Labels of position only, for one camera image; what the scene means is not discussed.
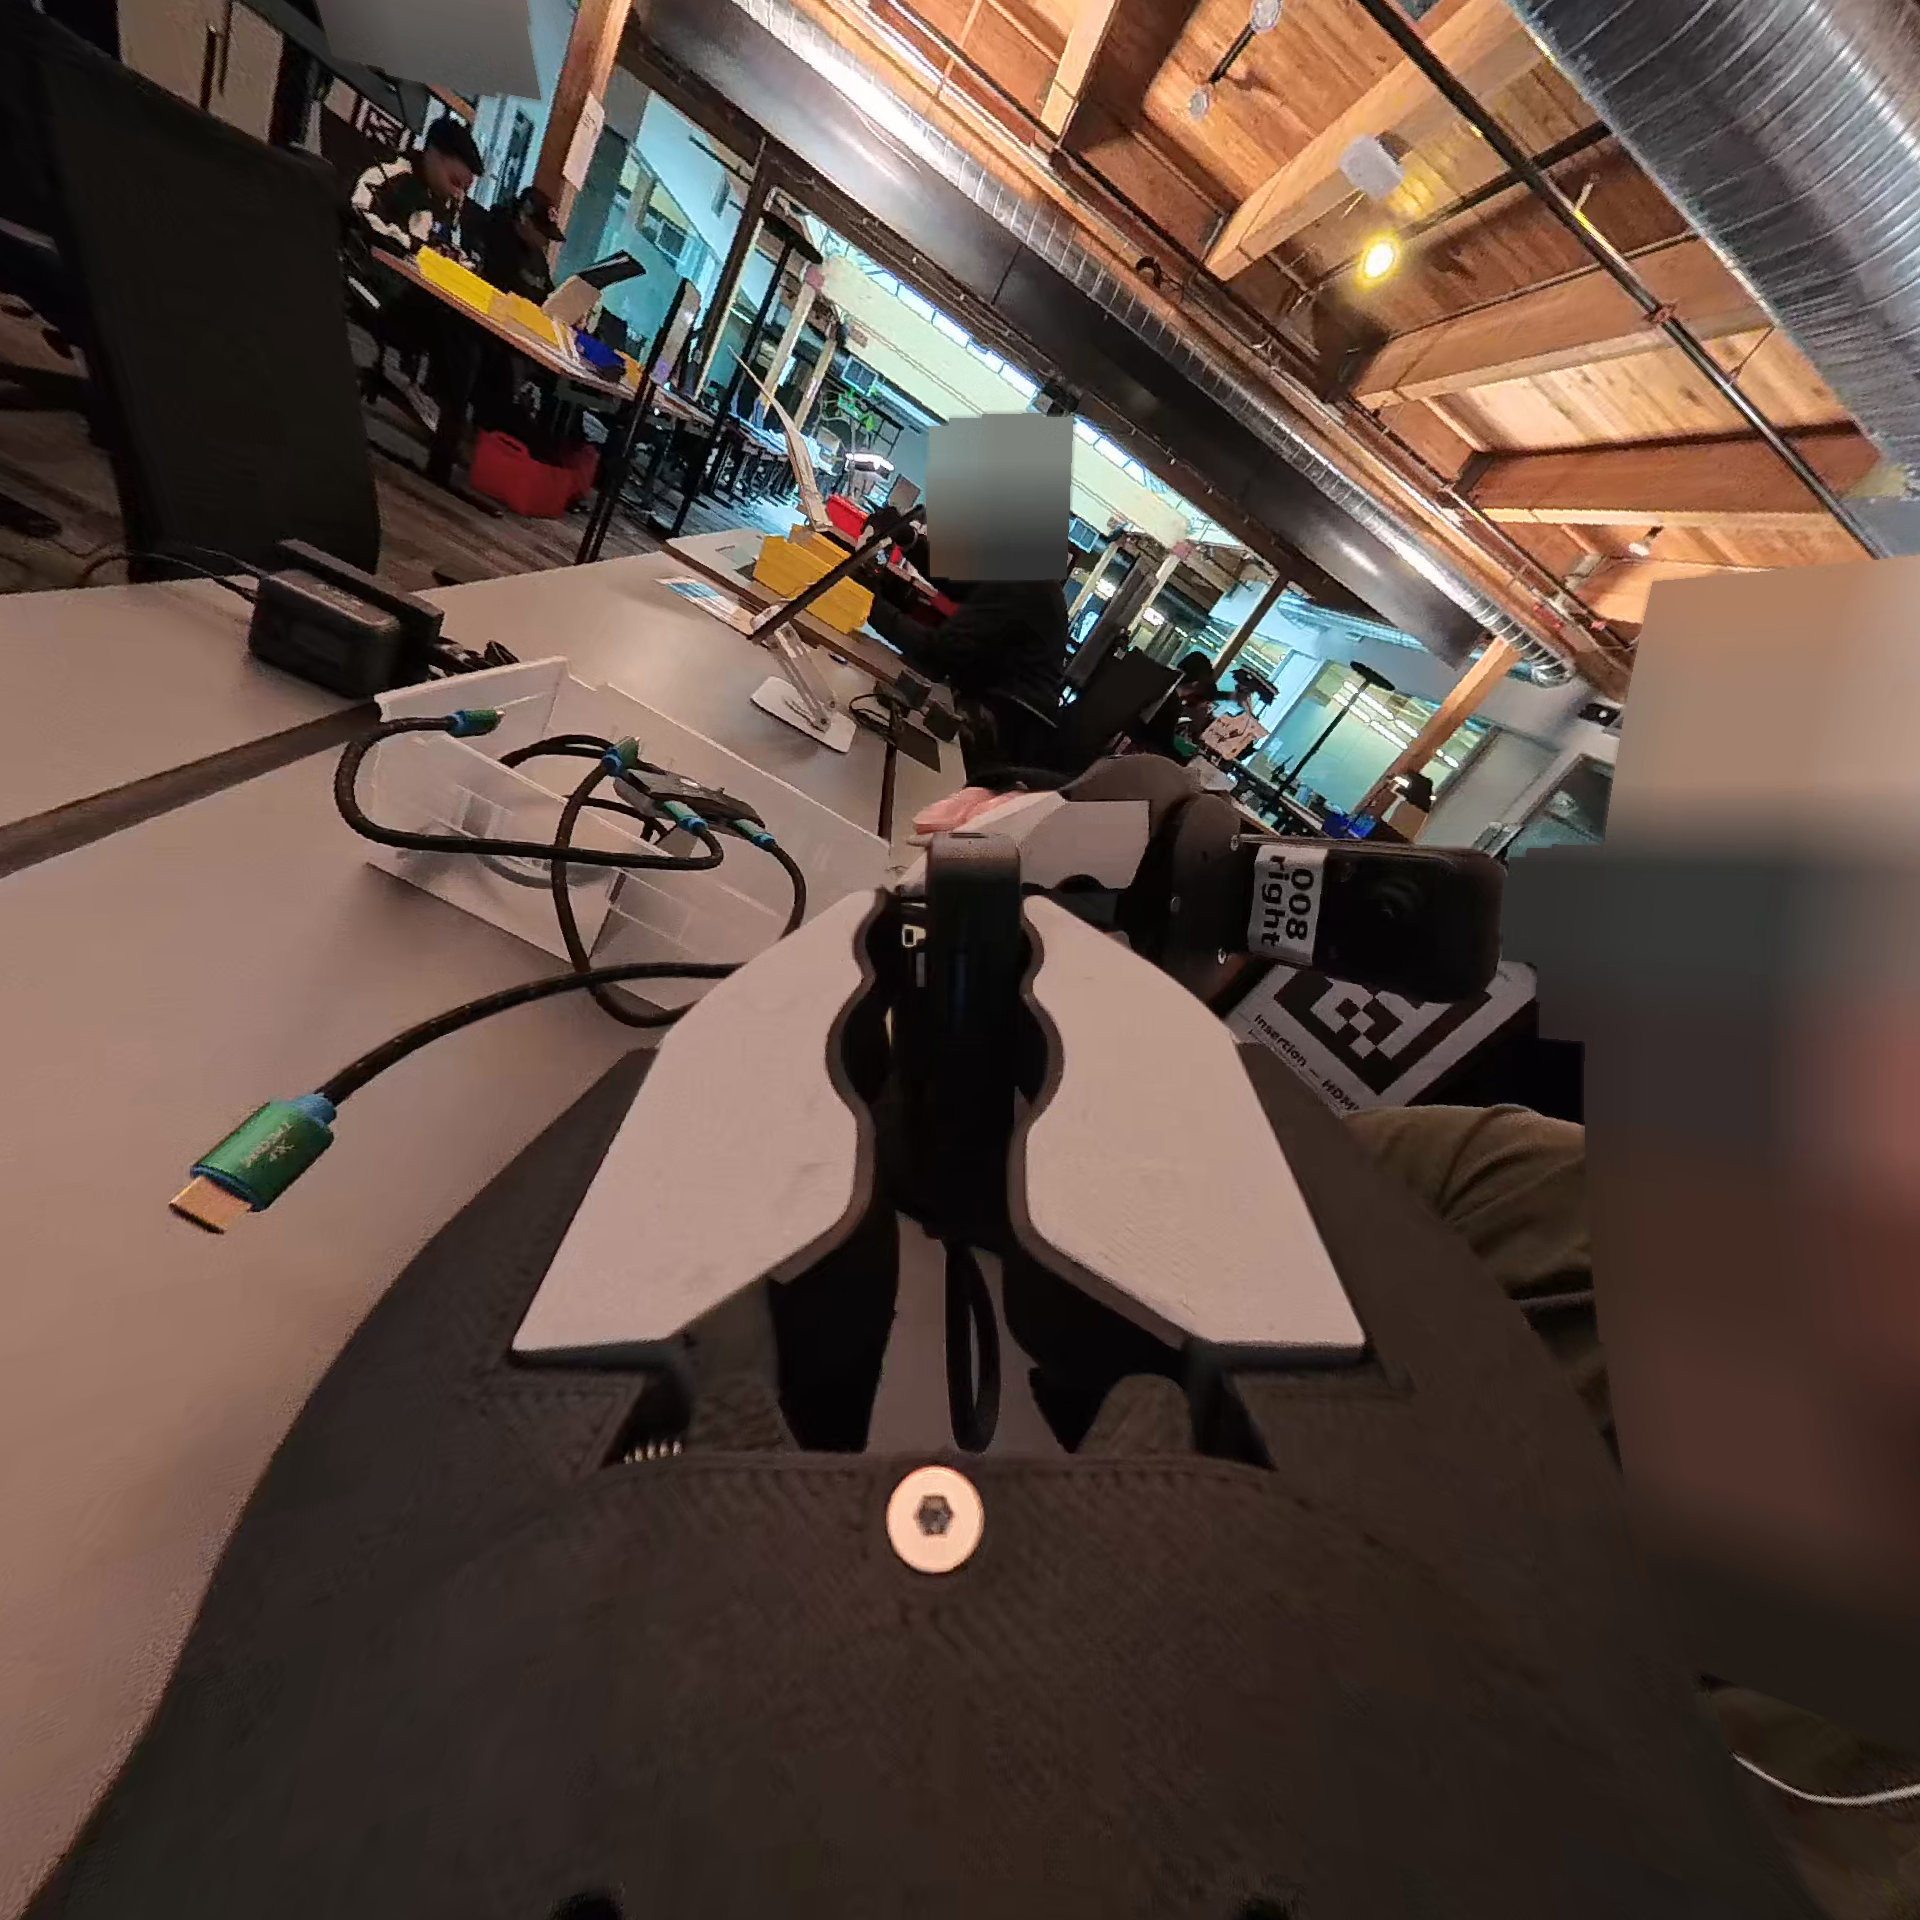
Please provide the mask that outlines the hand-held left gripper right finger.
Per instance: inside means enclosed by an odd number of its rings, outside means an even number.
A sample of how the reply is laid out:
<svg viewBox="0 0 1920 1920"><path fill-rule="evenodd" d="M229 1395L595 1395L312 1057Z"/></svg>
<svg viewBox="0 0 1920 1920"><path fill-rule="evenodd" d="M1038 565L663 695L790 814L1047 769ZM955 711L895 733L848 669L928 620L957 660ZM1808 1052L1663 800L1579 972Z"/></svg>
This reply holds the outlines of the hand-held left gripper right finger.
<svg viewBox="0 0 1920 1920"><path fill-rule="evenodd" d="M1174 1451L1275 1451L1369 1407L1373 1351L1225 1025L1062 905L1030 961L1008 1164L1008 1320L1047 1440L1165 1391Z"/></svg>

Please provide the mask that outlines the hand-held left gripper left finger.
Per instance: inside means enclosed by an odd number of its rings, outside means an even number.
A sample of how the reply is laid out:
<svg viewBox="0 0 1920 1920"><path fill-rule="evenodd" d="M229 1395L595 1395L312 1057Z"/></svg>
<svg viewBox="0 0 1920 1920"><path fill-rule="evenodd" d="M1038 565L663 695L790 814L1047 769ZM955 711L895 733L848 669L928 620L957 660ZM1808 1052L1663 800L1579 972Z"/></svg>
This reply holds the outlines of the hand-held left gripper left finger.
<svg viewBox="0 0 1920 1920"><path fill-rule="evenodd" d="M899 1307L875 1097L881 888L851 894L715 982L646 1073L515 1335L531 1366L660 1372L764 1326L804 1449L862 1451Z"/></svg>

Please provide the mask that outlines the black hdmi adapter box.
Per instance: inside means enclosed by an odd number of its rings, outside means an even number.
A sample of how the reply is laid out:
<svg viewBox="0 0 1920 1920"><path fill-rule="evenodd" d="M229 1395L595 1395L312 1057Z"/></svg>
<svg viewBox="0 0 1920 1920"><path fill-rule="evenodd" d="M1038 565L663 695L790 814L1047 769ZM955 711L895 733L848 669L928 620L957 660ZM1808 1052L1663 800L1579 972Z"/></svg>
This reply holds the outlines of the black hdmi adapter box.
<svg viewBox="0 0 1920 1920"><path fill-rule="evenodd" d="M942 831L899 902L893 1087L908 1211L945 1241L1005 1244L1027 961L1016 846Z"/></svg>

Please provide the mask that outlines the clear plastic bin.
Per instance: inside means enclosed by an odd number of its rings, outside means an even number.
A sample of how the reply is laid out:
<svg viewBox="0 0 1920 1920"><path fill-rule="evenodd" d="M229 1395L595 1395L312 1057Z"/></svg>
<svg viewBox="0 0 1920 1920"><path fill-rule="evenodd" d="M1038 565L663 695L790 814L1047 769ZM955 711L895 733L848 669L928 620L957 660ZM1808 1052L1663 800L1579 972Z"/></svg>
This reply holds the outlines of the clear plastic bin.
<svg viewBox="0 0 1920 1920"><path fill-rule="evenodd" d="M539 948L558 969L648 966L588 999L638 1037L841 896L899 872L881 760L835 756L751 707L717 715L588 681L558 657L383 695L352 773L367 862ZM725 788L772 833L663 831L621 801L641 763Z"/></svg>

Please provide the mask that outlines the black office chair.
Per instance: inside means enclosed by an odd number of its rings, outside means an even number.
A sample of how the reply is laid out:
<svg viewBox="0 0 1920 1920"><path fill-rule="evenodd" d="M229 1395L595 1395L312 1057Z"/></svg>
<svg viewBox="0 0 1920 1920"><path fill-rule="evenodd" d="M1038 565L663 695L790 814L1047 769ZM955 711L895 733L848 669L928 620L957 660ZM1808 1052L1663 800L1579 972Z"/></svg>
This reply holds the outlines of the black office chair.
<svg viewBox="0 0 1920 1920"><path fill-rule="evenodd" d="M1062 699L1047 744L1047 763L1061 776L1078 776L1103 758L1115 739L1129 736L1159 709L1180 681L1180 667L1137 648L1109 653L1088 681Z"/></svg>
<svg viewBox="0 0 1920 1920"><path fill-rule="evenodd" d="M32 7L4 23L126 543L252 567L300 542L373 571L332 187Z"/></svg>

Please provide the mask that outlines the black white marker sign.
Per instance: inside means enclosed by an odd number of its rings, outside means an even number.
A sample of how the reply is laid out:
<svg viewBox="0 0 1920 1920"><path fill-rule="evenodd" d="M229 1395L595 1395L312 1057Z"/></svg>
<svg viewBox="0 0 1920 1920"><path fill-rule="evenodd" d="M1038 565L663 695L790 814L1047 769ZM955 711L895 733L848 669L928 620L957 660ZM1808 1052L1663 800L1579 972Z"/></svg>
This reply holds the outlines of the black white marker sign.
<svg viewBox="0 0 1920 1920"><path fill-rule="evenodd" d="M1510 1025L1535 999L1534 966L1502 961L1467 999L1406 999L1301 966L1272 966L1222 1017L1339 1115L1404 1108Z"/></svg>

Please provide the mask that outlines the black floor lamp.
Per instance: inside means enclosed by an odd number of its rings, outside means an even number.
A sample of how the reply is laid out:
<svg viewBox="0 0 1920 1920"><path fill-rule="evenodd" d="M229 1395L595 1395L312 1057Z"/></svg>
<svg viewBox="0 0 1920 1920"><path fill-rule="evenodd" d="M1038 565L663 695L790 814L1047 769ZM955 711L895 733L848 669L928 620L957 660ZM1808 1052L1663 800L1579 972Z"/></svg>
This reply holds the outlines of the black floor lamp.
<svg viewBox="0 0 1920 1920"><path fill-rule="evenodd" d="M1351 811L1406 744L1398 693L1389 678L1352 663L1334 696L1333 729L1308 767L1323 808Z"/></svg>

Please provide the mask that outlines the clear stand with white base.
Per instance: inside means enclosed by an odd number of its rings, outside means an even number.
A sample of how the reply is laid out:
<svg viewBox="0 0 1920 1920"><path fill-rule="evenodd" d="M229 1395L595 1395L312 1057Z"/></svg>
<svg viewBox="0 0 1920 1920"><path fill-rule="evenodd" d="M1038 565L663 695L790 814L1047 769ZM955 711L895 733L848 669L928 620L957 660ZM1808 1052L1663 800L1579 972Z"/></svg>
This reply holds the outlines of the clear stand with white base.
<svg viewBox="0 0 1920 1920"><path fill-rule="evenodd" d="M835 756L852 753L856 721L827 681L832 653L774 608L751 612L743 632L772 660L768 678L751 693L751 707Z"/></svg>

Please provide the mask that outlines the black desk control box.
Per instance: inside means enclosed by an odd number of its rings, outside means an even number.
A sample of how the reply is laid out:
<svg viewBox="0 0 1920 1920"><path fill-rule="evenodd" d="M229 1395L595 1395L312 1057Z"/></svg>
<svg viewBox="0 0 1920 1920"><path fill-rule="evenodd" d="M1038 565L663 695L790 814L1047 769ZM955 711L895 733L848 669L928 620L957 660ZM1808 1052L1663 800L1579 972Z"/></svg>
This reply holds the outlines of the black desk control box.
<svg viewBox="0 0 1920 1920"><path fill-rule="evenodd" d="M352 702L427 681L444 611L312 543L281 539L256 577L246 648L281 673Z"/></svg>

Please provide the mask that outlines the red plastic crate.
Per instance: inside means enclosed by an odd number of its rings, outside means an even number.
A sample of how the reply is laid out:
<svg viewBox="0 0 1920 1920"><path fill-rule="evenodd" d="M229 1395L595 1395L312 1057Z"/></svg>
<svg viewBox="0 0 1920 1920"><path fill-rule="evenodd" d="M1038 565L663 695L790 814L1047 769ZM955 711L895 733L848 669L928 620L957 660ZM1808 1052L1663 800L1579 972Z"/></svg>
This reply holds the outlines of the red plastic crate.
<svg viewBox="0 0 1920 1920"><path fill-rule="evenodd" d="M548 462L515 435L484 428L470 436L465 486L504 511L563 518L588 501L601 465L598 452L598 445L582 440Z"/></svg>

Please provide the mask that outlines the silver air duct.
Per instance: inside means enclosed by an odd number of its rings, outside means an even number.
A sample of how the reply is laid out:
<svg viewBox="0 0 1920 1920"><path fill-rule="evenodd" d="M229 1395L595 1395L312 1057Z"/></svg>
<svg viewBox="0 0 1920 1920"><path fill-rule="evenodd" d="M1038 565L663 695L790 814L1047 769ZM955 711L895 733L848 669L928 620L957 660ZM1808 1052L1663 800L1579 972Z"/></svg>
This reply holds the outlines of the silver air duct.
<svg viewBox="0 0 1920 1920"><path fill-rule="evenodd" d="M1524 1L1515 14L1881 460L1915 555L1918 7Z"/></svg>

